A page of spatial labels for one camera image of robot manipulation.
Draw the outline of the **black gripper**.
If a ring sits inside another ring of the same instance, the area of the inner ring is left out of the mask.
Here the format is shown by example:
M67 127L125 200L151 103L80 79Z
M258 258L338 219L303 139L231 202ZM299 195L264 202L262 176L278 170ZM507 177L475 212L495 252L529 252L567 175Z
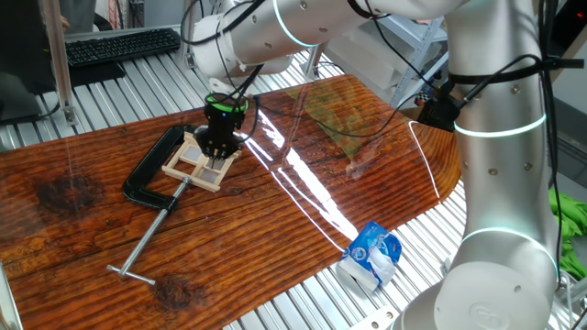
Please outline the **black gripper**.
M232 108L225 111L218 108L217 104L208 104L205 107L205 117L208 126L199 126L195 130L195 140L203 155L211 160L211 165L214 166L216 160L227 160L242 149L242 137L234 131L241 128L245 112ZM212 137L217 138L215 147Z

